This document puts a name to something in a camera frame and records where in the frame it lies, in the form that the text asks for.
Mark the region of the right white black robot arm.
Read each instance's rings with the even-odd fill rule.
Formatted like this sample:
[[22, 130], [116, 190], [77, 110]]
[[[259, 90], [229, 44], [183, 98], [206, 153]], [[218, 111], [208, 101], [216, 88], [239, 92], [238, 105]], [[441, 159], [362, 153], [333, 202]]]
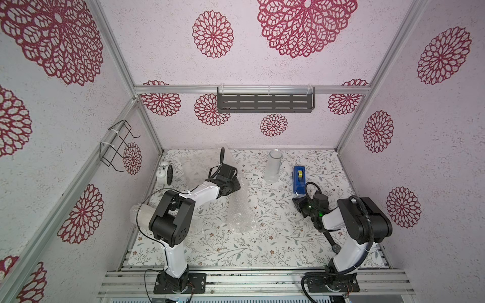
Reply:
[[293, 198], [297, 211], [310, 218], [336, 252], [328, 269], [345, 275], [362, 265], [372, 247], [391, 236], [392, 223], [369, 197], [350, 196], [329, 209], [328, 197], [317, 192], [313, 197]]

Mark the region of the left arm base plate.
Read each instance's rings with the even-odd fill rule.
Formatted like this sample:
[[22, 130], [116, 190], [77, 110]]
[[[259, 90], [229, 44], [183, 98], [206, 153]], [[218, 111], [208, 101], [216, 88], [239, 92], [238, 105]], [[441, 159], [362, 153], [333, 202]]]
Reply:
[[157, 275], [154, 294], [204, 294], [206, 281], [205, 273], [184, 273], [174, 278], [163, 272]]

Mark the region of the clear glass vase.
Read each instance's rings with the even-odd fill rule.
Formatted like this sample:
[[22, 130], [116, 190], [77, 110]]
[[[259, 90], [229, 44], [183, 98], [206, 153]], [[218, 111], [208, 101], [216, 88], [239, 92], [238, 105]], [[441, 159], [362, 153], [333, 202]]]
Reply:
[[279, 149], [269, 151], [266, 168], [264, 171], [264, 179], [267, 183], [276, 183], [279, 180], [279, 172], [283, 152]]

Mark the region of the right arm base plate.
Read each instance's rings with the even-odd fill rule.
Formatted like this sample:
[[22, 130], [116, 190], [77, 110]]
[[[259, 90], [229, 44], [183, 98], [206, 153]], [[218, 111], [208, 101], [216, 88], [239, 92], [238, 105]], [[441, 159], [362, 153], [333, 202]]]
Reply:
[[350, 294], [361, 290], [357, 282], [357, 273], [338, 274], [329, 267], [326, 267], [324, 272], [305, 273], [302, 281], [310, 293]]

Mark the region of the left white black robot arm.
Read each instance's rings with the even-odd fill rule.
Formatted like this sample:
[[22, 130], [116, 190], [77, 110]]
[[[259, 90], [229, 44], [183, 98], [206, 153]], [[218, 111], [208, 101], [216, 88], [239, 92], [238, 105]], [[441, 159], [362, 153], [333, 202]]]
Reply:
[[196, 207], [241, 189], [237, 168], [221, 164], [210, 170], [209, 176], [194, 190], [181, 193], [168, 189], [162, 196], [149, 222], [149, 230], [165, 248], [165, 272], [180, 279], [188, 270], [183, 241], [188, 235]]

